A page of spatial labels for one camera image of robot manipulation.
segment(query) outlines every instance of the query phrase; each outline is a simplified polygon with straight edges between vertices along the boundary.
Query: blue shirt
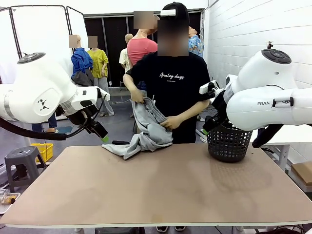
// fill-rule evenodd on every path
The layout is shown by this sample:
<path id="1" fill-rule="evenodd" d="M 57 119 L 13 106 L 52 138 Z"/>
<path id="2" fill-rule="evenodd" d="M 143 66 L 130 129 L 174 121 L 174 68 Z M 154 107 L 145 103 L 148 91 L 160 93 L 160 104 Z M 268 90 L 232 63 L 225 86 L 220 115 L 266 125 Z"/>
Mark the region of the blue shirt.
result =
<path id="1" fill-rule="evenodd" d="M 72 55 L 72 63 L 74 65 L 72 77 L 76 72 L 85 73 L 85 69 L 93 69 L 93 61 L 90 55 L 84 50 L 84 48 L 76 48 L 76 51 Z"/>
<path id="2" fill-rule="evenodd" d="M 197 35 L 189 39 L 189 51 L 203 57 L 204 45 Z"/>

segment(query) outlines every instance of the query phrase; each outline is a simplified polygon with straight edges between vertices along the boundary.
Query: white label on cap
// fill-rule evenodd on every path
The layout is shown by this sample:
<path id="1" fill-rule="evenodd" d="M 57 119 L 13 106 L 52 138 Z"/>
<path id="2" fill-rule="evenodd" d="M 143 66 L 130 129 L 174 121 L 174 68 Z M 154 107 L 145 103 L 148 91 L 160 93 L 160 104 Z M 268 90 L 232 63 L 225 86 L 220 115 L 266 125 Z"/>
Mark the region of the white label on cap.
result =
<path id="1" fill-rule="evenodd" d="M 172 9 L 172 10 L 162 10 L 160 12 L 160 16 L 175 16 L 176 15 L 176 10 Z"/>

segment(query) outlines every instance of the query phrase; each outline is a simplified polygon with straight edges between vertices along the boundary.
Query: brown tabletop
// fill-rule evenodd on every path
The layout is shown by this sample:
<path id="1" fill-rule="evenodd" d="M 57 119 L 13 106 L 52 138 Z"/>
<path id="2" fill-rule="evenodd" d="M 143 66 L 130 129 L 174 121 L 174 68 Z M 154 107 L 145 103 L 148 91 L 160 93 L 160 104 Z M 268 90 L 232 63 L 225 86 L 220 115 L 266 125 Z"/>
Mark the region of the brown tabletop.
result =
<path id="1" fill-rule="evenodd" d="M 255 226 L 312 222 L 312 203 L 260 149 L 242 162 L 206 144 L 128 161 L 100 146 L 66 148 L 0 220 L 17 227 Z"/>

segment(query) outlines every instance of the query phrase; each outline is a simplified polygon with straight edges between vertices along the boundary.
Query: black t-shirt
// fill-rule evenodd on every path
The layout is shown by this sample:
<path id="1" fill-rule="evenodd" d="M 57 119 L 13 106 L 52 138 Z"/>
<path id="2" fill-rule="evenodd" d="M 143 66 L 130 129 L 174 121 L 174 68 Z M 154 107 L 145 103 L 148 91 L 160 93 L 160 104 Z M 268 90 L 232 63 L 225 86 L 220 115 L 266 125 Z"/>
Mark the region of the black t-shirt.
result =
<path id="1" fill-rule="evenodd" d="M 150 53 L 127 72 L 134 83 L 144 81 L 147 96 L 154 99 L 164 116 L 177 116 L 198 101 L 208 99 L 199 93 L 200 86 L 210 82 L 203 58 L 189 52 L 189 56 L 165 57 Z M 173 130 L 173 143 L 195 143 L 196 117 Z"/>

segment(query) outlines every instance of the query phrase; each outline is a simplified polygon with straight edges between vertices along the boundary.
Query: man in black t-shirt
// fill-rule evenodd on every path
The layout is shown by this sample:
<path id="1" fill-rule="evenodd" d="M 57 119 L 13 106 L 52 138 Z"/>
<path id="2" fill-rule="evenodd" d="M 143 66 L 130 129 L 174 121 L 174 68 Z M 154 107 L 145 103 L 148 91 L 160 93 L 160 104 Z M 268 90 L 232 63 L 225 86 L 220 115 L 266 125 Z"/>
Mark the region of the man in black t-shirt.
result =
<path id="1" fill-rule="evenodd" d="M 207 64 L 188 52 L 186 7 L 174 2 L 167 9 L 175 9 L 176 15 L 158 21 L 158 51 L 144 56 L 123 80 L 131 99 L 141 103 L 143 95 L 135 84 L 146 83 L 147 96 L 167 117 L 161 125 L 172 130 L 173 143 L 195 143 L 196 116 L 209 105 L 208 96 L 199 93 L 200 86 L 210 82 Z"/>

